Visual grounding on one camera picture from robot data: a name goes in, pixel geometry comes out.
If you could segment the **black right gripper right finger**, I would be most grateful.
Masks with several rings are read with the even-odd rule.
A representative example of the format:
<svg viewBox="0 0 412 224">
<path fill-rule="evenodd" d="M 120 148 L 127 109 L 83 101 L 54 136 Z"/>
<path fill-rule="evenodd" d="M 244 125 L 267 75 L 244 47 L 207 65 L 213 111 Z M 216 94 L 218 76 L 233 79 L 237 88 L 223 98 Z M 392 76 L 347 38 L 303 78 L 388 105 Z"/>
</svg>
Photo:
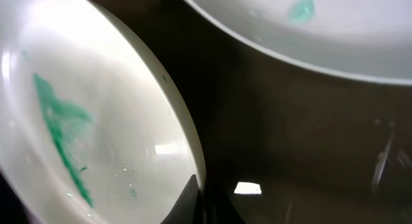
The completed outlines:
<svg viewBox="0 0 412 224">
<path fill-rule="evenodd" d="M 207 182 L 204 200 L 207 224 L 245 224 L 219 184 Z"/>
</svg>

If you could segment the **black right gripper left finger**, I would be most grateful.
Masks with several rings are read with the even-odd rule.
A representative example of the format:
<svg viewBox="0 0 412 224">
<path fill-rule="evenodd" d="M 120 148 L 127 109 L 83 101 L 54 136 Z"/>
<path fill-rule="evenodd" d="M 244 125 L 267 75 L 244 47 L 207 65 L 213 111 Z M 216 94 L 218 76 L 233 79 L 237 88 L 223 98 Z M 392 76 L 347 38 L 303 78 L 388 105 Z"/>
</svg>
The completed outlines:
<svg viewBox="0 0 412 224">
<path fill-rule="evenodd" d="M 186 183 L 170 213 L 161 224 L 202 224 L 203 205 L 196 175 Z"/>
</svg>

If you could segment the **white plate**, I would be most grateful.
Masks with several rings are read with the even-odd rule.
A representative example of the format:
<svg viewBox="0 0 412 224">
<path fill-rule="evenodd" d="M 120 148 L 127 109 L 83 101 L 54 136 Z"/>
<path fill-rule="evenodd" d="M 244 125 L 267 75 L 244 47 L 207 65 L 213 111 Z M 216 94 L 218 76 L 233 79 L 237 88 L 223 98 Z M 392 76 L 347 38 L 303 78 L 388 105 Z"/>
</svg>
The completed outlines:
<svg viewBox="0 0 412 224">
<path fill-rule="evenodd" d="M 161 223 L 205 161 L 153 52 L 90 0 L 1 0 L 1 173 L 41 223 Z"/>
<path fill-rule="evenodd" d="M 184 0 L 275 59 L 364 82 L 411 84 L 411 0 Z"/>
</svg>

